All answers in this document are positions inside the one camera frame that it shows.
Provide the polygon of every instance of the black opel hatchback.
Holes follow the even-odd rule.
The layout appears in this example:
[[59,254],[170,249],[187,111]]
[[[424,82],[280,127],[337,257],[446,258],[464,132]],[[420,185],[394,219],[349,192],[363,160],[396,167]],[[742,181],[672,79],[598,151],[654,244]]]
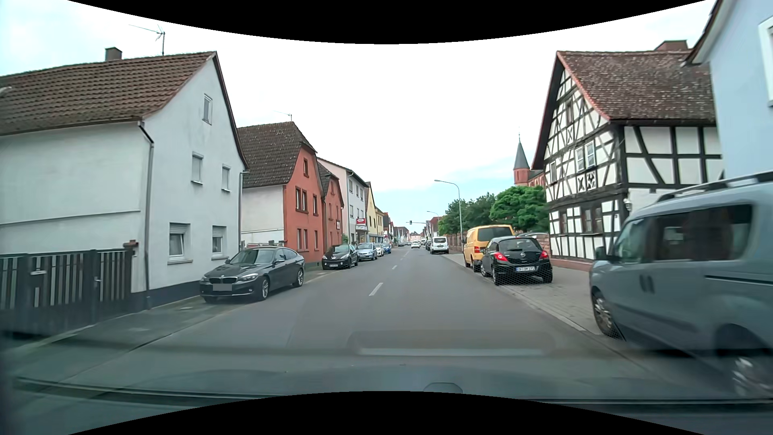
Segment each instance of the black opel hatchback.
[[543,283],[551,283],[553,266],[536,239],[504,236],[491,239],[485,247],[481,275],[491,276],[495,286],[525,283],[525,278],[531,276],[539,276]]

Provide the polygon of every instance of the silver car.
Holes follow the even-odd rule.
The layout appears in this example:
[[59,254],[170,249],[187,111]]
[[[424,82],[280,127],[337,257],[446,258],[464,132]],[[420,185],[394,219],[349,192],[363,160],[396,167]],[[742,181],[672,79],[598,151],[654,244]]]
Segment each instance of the silver car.
[[360,243],[357,245],[357,259],[375,260],[379,258],[375,243]]

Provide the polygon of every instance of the brown roof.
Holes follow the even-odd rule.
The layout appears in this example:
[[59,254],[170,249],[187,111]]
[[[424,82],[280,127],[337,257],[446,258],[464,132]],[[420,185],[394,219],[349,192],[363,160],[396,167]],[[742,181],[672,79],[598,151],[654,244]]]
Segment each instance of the brown roof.
[[204,53],[81,63],[0,77],[0,135],[134,121],[163,108]]
[[586,97],[609,120],[714,122],[708,67],[683,67],[689,50],[559,51]]
[[250,166],[244,174],[243,187],[287,184],[295,170],[298,153],[308,143],[298,126],[290,122],[239,127],[239,141]]

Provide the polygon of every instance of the red house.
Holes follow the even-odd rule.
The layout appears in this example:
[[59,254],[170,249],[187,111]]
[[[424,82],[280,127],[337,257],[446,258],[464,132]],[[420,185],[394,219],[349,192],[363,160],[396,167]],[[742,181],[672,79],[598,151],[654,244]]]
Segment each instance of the red house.
[[294,122],[237,129],[245,158],[242,241],[281,243],[318,265],[324,254],[322,180],[317,152]]
[[343,214],[343,194],[341,193],[341,184],[339,178],[325,168],[321,163],[317,163],[319,177],[322,180],[322,224],[325,230],[322,232],[325,240],[325,250],[333,245],[342,243],[342,214]]

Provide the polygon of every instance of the sidewalk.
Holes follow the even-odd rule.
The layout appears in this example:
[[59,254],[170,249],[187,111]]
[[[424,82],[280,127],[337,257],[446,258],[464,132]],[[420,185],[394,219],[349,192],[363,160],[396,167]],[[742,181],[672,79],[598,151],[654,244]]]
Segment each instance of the sidewalk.
[[[443,257],[455,262],[460,267],[465,267],[462,254],[447,254]],[[534,285],[499,286],[498,288],[512,294],[530,307],[545,311],[579,331],[601,335],[593,317],[587,272],[554,266],[553,282],[550,284],[537,283]]]

